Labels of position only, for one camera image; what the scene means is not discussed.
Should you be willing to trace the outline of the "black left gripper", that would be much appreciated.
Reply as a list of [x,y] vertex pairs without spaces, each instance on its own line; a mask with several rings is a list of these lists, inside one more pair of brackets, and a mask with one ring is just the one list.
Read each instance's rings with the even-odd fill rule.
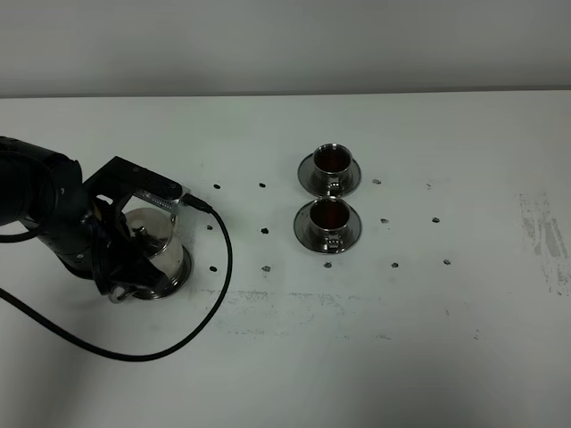
[[92,279],[102,295],[123,290],[154,290],[161,271],[147,258],[129,255],[127,225],[121,213],[129,197],[110,202],[100,195],[41,195],[35,200],[35,226],[47,226],[38,239],[75,276]]

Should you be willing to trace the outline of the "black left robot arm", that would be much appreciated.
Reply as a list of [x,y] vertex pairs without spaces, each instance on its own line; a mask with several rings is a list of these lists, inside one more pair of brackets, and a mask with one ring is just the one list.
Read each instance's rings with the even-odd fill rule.
[[1,140],[1,222],[20,222],[73,275],[95,282],[102,295],[122,288],[156,291],[168,278],[131,241],[122,208],[137,191],[134,167],[113,158],[89,179],[77,161],[20,140]]

